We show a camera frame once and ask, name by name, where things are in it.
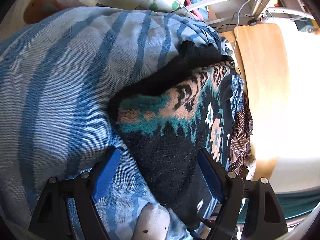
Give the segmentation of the black patterned knit sweater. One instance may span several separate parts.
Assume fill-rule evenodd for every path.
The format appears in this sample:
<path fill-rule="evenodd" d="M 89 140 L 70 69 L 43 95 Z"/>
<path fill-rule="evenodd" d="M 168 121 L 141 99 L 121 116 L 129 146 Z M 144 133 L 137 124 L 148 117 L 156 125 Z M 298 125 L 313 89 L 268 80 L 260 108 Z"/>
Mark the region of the black patterned knit sweater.
<path fill-rule="evenodd" d="M 199 150 L 228 161 L 233 74 L 232 58 L 213 44 L 183 41 L 175 58 L 108 103 L 108 116 L 150 192 L 191 230 L 212 200 Z"/>

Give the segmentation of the brown striped garment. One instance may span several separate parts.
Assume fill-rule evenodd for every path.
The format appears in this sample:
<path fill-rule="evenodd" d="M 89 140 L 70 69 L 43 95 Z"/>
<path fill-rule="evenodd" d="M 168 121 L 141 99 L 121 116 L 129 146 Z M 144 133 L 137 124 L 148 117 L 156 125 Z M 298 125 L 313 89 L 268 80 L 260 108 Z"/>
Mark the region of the brown striped garment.
<path fill-rule="evenodd" d="M 250 136 L 253 134 L 253 119 L 246 94 L 243 95 L 243 100 L 243 106 L 236 111 L 229 155 L 228 170 L 237 175 L 240 175 L 256 161 L 251 150 Z"/>

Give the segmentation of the blue striped bed sheet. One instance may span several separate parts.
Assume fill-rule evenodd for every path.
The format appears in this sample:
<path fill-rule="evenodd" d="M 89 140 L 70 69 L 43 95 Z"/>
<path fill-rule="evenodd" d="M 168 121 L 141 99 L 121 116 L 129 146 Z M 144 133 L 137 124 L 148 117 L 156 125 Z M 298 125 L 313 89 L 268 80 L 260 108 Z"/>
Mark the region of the blue striped bed sheet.
<path fill-rule="evenodd" d="M 190 239 L 191 230 L 150 192 L 108 116 L 123 88 L 164 67 L 183 41 L 213 44 L 217 32 L 199 20 L 150 10 L 78 7 L 58 12 L 1 43 L 1 239 L 42 239 L 29 231 L 50 177 L 89 172 L 114 146 L 120 161 L 95 207 L 111 239 Z M 231 106 L 242 103 L 234 62 Z M 75 239 L 84 239 L 74 199 L 67 200 Z"/>

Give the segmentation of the wooden headboard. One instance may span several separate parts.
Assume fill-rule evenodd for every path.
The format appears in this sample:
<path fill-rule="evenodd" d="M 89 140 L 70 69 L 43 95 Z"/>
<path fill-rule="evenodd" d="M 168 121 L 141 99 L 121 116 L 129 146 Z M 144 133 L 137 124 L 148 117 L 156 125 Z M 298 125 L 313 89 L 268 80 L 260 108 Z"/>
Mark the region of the wooden headboard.
<path fill-rule="evenodd" d="M 271 178 L 286 151 L 289 106 L 289 67 L 285 43 L 277 24 L 240 26 L 221 34 L 235 46 L 253 118 L 251 146 L 256 158 L 253 180 Z"/>

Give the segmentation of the white shelf unit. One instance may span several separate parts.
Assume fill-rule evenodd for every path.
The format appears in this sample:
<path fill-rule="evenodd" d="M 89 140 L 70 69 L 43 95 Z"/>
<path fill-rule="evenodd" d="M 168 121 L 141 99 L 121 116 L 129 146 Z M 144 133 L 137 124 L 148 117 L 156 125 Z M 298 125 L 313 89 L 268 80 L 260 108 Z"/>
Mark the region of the white shelf unit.
<path fill-rule="evenodd" d="M 250 18 L 285 17 L 291 20 L 314 20 L 311 9 L 303 0 L 202 0 L 199 7 L 207 7 L 208 25 L 227 29 Z"/>

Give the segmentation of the teal curtain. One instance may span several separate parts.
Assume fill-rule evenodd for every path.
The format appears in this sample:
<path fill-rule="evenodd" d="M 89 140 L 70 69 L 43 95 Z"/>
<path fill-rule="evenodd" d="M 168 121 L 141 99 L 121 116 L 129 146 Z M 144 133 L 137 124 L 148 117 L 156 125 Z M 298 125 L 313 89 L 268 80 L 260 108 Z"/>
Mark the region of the teal curtain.
<path fill-rule="evenodd" d="M 259 200 L 259 194 L 253 193 L 250 196 L 253 200 L 257 198 Z M 311 188 L 308 190 L 287 192 L 287 193 L 276 193 L 276 197 L 282 209 L 285 219 L 291 219 L 299 217 L 304 214 L 310 213 L 319 203 L 319 188 Z M 252 198 L 248 198 L 245 205 L 240 212 L 238 223 L 244 223 L 246 219 L 247 209 L 249 207 Z M 275 212 L 275 205 L 271 206 L 271 210 L 267 211 L 265 207 L 265 219 L 266 222 L 279 222 L 279 215 L 275 218 L 272 217 L 272 212 Z"/>

